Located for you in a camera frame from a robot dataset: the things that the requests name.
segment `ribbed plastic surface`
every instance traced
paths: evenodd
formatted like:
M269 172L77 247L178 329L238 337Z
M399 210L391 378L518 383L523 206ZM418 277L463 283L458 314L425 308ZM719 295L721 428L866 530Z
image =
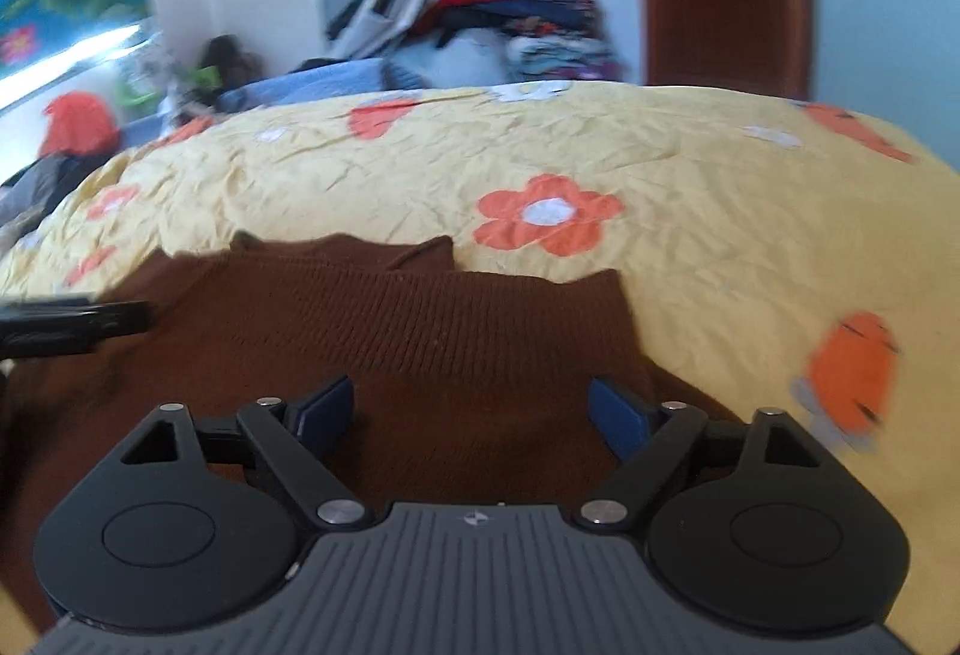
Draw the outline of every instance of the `ribbed plastic surface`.
M819 642L721 628L656 584L627 540L553 506L400 504L384 524L321 538L251 612L134 637L67 620L37 655L908 655L876 627Z

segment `round black disc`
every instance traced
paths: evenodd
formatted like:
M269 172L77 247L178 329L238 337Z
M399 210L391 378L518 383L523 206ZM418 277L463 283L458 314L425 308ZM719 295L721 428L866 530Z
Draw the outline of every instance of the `round black disc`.
M35 567L56 606L111 628L185 630L282 581L296 533L280 504L205 468L164 465L98 469L45 521Z
M687 601L786 635L883 620L908 559L904 533L867 490L807 468L693 487L656 514L647 546Z

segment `brown sweater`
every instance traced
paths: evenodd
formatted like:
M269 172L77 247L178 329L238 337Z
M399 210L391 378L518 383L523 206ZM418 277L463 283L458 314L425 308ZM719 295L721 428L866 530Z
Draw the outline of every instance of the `brown sweater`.
M381 247L242 236L210 257L152 255L106 295L149 300L150 333L23 364L11 377L16 487L0 581L38 627L53 621L32 573L37 528L165 401L195 417L226 415L347 373L356 417L328 466L380 509L392 500L583 500L614 468L587 419L594 375L729 416L640 355L614 271L553 284L453 268L445 238Z

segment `logo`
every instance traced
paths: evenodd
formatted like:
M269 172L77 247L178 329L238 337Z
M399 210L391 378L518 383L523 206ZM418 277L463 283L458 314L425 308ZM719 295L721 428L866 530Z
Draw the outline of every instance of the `logo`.
M474 510L469 514L465 514L463 516L463 521L470 527L483 527L490 522L491 519L483 512Z

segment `yellow bedspread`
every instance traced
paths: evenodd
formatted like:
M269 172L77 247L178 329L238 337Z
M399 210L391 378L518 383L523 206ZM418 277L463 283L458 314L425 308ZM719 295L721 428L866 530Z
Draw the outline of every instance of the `yellow bedspread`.
M785 100L607 83L545 96L344 97L123 153L0 263L0 295L99 292L156 247L214 252L237 230L448 234L463 268L555 281L616 268L656 362L744 418L775 405L829 423L909 535L891 628L947 653L960 642L957 174L896 127ZM846 375L837 348L870 382L860 421L830 389ZM823 413L798 404L811 388ZM0 650L13 653L2 635Z

